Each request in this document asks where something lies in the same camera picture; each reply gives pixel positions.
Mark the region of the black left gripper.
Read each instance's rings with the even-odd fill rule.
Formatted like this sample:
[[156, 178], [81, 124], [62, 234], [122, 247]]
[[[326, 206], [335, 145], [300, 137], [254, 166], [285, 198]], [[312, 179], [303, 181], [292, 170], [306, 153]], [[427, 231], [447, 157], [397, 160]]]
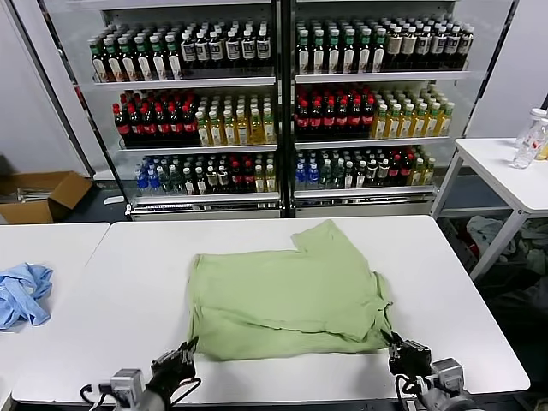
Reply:
[[175, 393], [182, 383], [196, 377], [194, 353], [199, 338], [183, 342], [179, 349], [172, 350], [151, 364], [152, 378], [149, 389], [156, 393]]

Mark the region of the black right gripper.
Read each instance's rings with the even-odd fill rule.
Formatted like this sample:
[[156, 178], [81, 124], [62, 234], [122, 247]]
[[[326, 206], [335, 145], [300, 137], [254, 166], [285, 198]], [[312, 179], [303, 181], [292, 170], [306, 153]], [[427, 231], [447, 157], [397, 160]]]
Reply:
[[382, 331], [382, 336], [389, 350], [389, 369], [393, 375], [417, 378], [431, 374], [432, 352], [427, 346], [403, 341], [394, 331]]

